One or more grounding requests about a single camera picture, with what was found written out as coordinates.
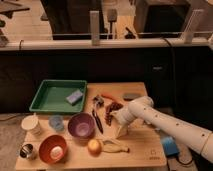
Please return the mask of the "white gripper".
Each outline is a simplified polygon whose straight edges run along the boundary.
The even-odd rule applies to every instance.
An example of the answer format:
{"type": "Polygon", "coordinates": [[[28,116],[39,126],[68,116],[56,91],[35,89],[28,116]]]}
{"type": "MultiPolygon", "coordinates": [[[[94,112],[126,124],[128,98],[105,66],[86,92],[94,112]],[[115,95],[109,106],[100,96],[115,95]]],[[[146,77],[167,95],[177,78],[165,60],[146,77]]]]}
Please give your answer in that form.
{"type": "Polygon", "coordinates": [[[126,116],[129,114],[126,108],[122,108],[118,111],[112,111],[110,115],[117,121],[118,128],[115,137],[120,138],[125,136],[128,132],[129,122],[126,119],[126,116]]]}

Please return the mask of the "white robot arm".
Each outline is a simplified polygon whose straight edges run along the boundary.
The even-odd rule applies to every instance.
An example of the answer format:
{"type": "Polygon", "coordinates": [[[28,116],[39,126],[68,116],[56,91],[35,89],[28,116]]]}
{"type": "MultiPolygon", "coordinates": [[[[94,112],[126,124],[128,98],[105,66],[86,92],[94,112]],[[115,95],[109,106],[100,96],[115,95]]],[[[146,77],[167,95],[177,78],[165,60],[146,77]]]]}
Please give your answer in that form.
{"type": "Polygon", "coordinates": [[[153,106],[153,100],[143,96],[130,101],[118,111],[111,112],[111,115],[117,120],[120,128],[127,127],[135,119],[143,119],[213,163],[212,131],[159,112],[153,106]]]}

